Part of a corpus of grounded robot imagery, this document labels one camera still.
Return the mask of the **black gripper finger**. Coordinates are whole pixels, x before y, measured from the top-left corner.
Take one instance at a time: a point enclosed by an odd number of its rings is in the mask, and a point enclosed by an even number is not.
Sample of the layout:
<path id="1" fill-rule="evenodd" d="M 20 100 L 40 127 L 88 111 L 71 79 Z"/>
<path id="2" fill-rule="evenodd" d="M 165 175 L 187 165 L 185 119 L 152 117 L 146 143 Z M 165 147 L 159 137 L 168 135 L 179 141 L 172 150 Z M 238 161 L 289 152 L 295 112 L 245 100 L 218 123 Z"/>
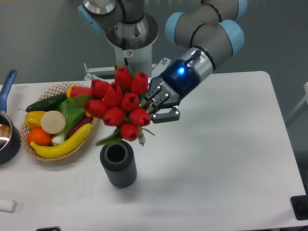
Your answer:
<path id="1" fill-rule="evenodd" d="M 151 118 L 154 124 L 178 121 L 180 119 L 180 111 L 178 110 L 178 108 L 173 107 L 167 113 L 152 114 Z"/>

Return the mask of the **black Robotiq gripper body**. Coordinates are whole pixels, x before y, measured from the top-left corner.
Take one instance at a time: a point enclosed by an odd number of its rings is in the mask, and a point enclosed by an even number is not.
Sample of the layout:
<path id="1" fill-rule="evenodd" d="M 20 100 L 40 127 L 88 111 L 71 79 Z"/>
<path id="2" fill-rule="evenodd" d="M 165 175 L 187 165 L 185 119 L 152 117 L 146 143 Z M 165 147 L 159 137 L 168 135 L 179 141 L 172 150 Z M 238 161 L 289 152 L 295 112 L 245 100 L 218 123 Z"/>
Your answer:
<path id="1" fill-rule="evenodd" d="M 193 59 L 178 59 L 159 76 L 152 78 L 149 92 L 145 95 L 145 100 L 152 102 L 146 109 L 148 113 L 179 105 L 200 84 L 199 74 L 192 66 Z"/>

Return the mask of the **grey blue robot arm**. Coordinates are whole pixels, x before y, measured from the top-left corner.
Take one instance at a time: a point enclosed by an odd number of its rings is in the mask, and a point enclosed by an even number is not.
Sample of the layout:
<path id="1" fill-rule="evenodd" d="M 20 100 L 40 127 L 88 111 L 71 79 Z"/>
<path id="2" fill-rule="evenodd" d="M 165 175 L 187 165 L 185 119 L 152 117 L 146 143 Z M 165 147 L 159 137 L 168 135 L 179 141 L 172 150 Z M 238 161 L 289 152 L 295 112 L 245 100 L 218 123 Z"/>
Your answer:
<path id="1" fill-rule="evenodd" d="M 180 101 L 243 46 L 236 19 L 246 8 L 245 0 L 204 0 L 190 14 L 173 13 L 165 35 L 186 52 L 171 65 L 157 67 L 152 66 L 152 45 L 158 24 L 142 0 L 85 0 L 78 13 L 92 32 L 105 34 L 119 66 L 152 78 L 142 104 L 149 103 L 146 110 L 154 123 L 163 123 L 178 120 Z"/>

